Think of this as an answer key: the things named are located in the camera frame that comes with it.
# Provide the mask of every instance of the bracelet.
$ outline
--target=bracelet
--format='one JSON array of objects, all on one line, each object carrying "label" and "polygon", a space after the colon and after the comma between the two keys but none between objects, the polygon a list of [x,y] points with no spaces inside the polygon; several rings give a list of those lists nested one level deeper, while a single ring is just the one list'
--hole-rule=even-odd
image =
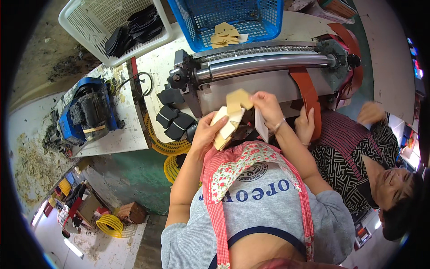
[{"label": "bracelet", "polygon": [[285,121],[285,117],[282,119],[281,122],[279,122],[277,125],[275,125],[275,127],[273,128],[273,133],[276,133],[277,130],[279,129],[279,127],[281,127],[281,124],[283,124]]}]

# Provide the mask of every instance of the blue motor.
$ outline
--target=blue motor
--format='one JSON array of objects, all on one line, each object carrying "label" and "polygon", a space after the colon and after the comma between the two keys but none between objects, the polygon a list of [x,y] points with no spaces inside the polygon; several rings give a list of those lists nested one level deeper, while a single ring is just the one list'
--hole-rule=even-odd
[{"label": "blue motor", "polygon": [[109,99],[111,87],[110,83],[95,77],[85,77],[77,83],[73,99],[64,107],[58,121],[65,140],[81,145],[118,129]]}]

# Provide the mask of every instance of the gray t-shirt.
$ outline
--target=gray t-shirt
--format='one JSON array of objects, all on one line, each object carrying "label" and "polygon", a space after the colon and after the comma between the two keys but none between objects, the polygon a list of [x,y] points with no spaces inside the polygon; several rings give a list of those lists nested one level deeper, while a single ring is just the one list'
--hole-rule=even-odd
[{"label": "gray t-shirt", "polygon": [[[315,196],[306,188],[313,220],[314,259],[339,264],[354,245],[351,214],[337,192],[324,191]],[[206,269],[216,255],[216,236],[202,195],[200,188],[191,202],[187,224],[175,223],[164,229],[161,235],[164,269]],[[245,229],[269,227],[269,230],[288,232],[304,246],[298,191],[277,164],[257,163],[245,170],[222,203],[228,239]]]}]

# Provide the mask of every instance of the fluorescent light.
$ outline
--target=fluorescent light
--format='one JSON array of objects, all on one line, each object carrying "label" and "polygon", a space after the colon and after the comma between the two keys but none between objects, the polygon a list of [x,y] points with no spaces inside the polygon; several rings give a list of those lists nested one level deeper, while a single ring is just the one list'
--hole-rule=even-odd
[{"label": "fluorescent light", "polygon": [[83,259],[83,253],[75,247],[70,241],[67,240],[67,238],[64,238],[64,243],[81,259]]},{"label": "fluorescent light", "polygon": [[40,206],[40,208],[39,208],[39,211],[36,213],[36,216],[34,216],[34,219],[33,219],[33,221],[31,222],[31,224],[33,225],[33,226],[35,226],[36,225],[36,223],[37,223],[37,221],[40,219],[40,217],[42,216],[42,214],[43,214],[43,210],[45,209],[45,206],[46,206],[46,204],[48,203],[48,200],[45,200],[44,202],[43,202],[43,204]]},{"label": "fluorescent light", "polygon": [[375,229],[378,229],[380,226],[381,226],[381,221],[380,220],[378,220],[378,222],[376,223],[376,225],[375,225]]}]

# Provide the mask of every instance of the metal roller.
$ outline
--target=metal roller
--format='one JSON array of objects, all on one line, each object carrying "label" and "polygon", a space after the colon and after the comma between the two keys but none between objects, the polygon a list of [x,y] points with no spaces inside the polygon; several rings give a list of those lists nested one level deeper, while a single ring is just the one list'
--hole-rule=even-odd
[{"label": "metal roller", "polygon": [[285,70],[291,67],[321,68],[333,67],[336,58],[320,54],[276,54],[232,59],[225,62],[209,63],[208,68],[196,70],[195,78],[199,84],[230,77]]}]

